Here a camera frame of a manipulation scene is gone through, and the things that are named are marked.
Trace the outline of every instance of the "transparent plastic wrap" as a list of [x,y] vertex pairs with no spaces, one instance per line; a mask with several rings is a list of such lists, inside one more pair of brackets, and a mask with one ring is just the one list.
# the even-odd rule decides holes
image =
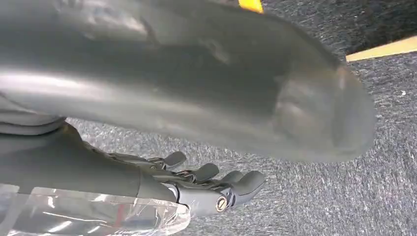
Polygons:
[[0,225],[16,215],[8,236],[167,236],[191,218],[186,206],[172,202],[50,188],[35,188],[16,209],[13,201],[23,194],[3,186]]

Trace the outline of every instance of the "prosthetic arm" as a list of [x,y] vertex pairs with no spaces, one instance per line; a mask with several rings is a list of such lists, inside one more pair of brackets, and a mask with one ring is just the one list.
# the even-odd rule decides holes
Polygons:
[[[349,160],[372,143],[360,81],[279,18],[203,0],[3,0],[0,33],[0,182],[18,194],[74,190],[207,215],[265,181],[259,172],[213,180],[213,164],[174,172],[180,152],[104,153],[65,117],[290,160]],[[19,212],[7,209],[0,230],[28,232]]]

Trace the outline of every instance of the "gray carpet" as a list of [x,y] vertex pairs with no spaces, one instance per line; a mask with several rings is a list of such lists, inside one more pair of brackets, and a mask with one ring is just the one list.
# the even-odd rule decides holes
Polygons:
[[[326,11],[330,15],[332,9],[341,9],[331,6],[337,1],[320,1],[324,8],[307,2],[284,0],[265,5],[272,13],[309,25],[310,34],[340,55],[372,44],[366,43],[366,35],[326,19]],[[303,14],[303,7],[310,13]],[[339,34],[331,27],[347,31]],[[354,34],[363,38],[352,40]],[[417,235],[417,54],[349,66],[372,94],[378,123],[374,147],[347,163],[292,163],[109,125],[69,121],[86,141],[106,151],[152,157],[181,150],[188,156],[185,168],[213,162],[222,175],[238,169],[259,170],[268,176],[265,188],[249,204],[218,216],[193,219],[178,236]]]

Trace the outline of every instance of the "prosthetic hand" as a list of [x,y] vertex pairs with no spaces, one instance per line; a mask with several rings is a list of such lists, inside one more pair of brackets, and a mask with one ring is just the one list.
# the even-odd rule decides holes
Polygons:
[[188,206],[191,214],[195,216],[216,214],[246,203],[265,183],[265,176],[258,171],[251,171],[245,175],[239,171],[232,171],[220,180],[213,179],[219,173],[219,169],[211,163],[194,171],[170,171],[186,160],[185,155],[179,151],[165,159],[149,160],[132,155],[110,155],[143,168],[154,179],[168,187],[177,198],[177,203]]

